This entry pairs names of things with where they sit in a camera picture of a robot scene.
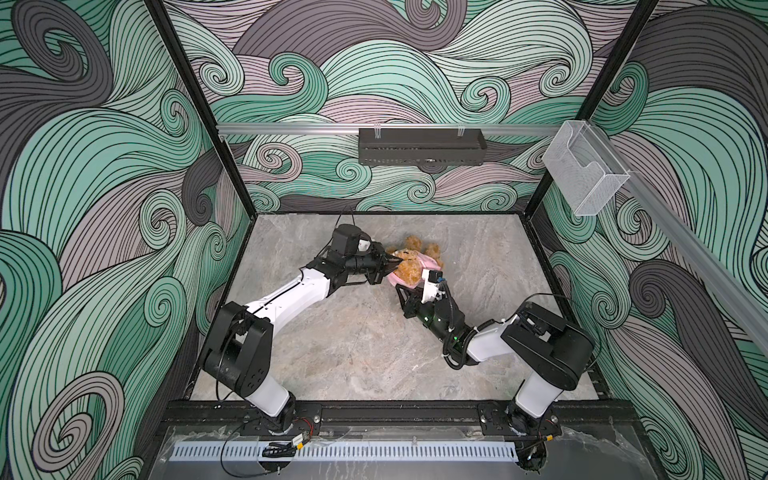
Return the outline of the brown teddy bear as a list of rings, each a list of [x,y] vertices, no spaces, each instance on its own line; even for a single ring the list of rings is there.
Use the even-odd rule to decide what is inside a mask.
[[[401,259],[394,272],[387,276],[393,286],[415,288],[422,282],[424,270],[442,271],[444,268],[439,245],[425,243],[415,235],[408,236],[400,246],[386,247],[385,251]]]

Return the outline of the pink teddy hoodie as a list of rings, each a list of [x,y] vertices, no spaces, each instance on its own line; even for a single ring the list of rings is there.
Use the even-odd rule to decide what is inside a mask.
[[[422,282],[424,269],[442,270],[444,266],[441,260],[436,260],[414,250],[397,250],[393,255],[401,259],[401,262],[395,271],[386,277],[392,286],[402,285],[407,288],[415,288]]]

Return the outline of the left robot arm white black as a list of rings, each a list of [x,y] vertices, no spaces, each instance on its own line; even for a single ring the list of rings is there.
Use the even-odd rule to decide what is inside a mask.
[[[198,357],[200,370],[266,417],[291,416],[295,397],[270,373],[274,336],[300,313],[347,286],[351,276],[377,285],[401,262],[359,227],[336,227],[327,245],[294,280],[259,300],[229,302],[219,309]]]

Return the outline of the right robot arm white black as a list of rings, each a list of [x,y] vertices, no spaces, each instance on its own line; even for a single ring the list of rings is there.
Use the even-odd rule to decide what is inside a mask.
[[[524,419],[541,419],[563,392],[575,390],[596,347],[588,333],[531,297],[508,318],[470,326],[445,282],[395,290],[404,316],[439,340],[452,370],[508,354],[528,365],[532,373],[515,393],[512,410]]]

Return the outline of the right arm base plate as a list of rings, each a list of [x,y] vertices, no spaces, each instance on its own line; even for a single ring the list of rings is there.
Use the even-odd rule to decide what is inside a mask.
[[[525,413],[514,401],[481,401],[478,415],[484,435],[503,436],[522,440],[552,440],[562,434],[559,421],[554,418],[552,406],[541,417]]]

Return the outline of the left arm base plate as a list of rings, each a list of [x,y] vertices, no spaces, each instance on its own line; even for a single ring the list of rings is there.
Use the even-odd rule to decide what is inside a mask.
[[[320,428],[322,405],[319,402],[290,398],[276,417],[260,410],[247,411],[242,433],[247,436],[287,436],[307,432],[313,437]]]

